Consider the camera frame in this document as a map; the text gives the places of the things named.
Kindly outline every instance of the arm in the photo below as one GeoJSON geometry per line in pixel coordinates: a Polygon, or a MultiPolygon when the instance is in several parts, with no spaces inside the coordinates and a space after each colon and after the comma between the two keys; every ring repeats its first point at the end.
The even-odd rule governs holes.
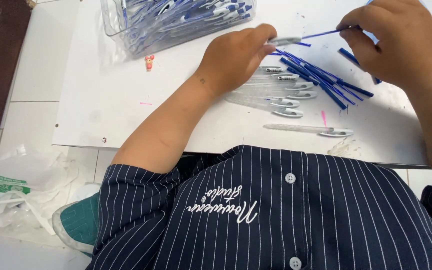
{"type": "Polygon", "coordinates": [[[416,111],[432,167],[432,16],[418,0],[375,0],[351,11],[338,29],[359,25],[380,40],[372,42],[358,30],[344,30],[364,70],[402,88],[416,111]]]}
{"type": "Polygon", "coordinates": [[[264,43],[276,36],[274,27],[262,24],[215,38],[196,72],[141,123],[111,164],[154,173],[171,171],[204,113],[220,95],[253,75],[263,58],[275,50],[264,43]]]}

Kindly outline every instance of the white plastic bag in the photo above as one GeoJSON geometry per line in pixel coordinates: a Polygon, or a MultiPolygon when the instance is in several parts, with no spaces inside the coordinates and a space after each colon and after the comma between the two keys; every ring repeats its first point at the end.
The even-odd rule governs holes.
{"type": "Polygon", "coordinates": [[[78,168],[63,153],[28,154],[19,147],[0,159],[0,227],[12,222],[14,207],[33,212],[50,234],[49,219],[65,205],[78,168]]]}

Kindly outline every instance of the person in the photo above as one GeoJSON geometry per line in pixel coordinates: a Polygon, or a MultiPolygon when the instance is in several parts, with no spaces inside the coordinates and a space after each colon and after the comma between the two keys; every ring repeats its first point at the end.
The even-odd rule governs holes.
{"type": "MultiPolygon", "coordinates": [[[[362,68],[402,88],[432,166],[432,16],[418,0],[375,0],[347,14],[362,68]]],[[[91,270],[432,270],[432,186],[421,201],[391,169],[239,145],[180,160],[219,96],[275,50],[268,24],[224,34],[195,73],[126,140],[99,193],[91,270]]]]}

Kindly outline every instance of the hand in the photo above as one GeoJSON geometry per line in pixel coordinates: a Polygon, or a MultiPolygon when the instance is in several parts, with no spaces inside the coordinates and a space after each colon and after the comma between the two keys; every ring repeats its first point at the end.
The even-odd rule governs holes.
{"type": "Polygon", "coordinates": [[[361,30],[341,32],[365,71],[405,91],[432,81],[432,16],[418,0],[375,0],[337,29],[356,25],[379,40],[375,46],[361,30]]]}
{"type": "Polygon", "coordinates": [[[215,96],[231,92],[247,82],[263,58],[276,50],[265,43],[277,36],[269,24],[221,35],[209,44],[194,76],[215,96]]]}

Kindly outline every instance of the pink mark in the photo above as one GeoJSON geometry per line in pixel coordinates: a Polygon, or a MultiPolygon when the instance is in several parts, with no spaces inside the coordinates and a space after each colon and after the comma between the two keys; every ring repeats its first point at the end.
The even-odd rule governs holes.
{"type": "Polygon", "coordinates": [[[324,127],[328,128],[328,125],[326,124],[326,114],[324,110],[321,111],[321,117],[322,117],[322,121],[324,122],[324,127]]]}

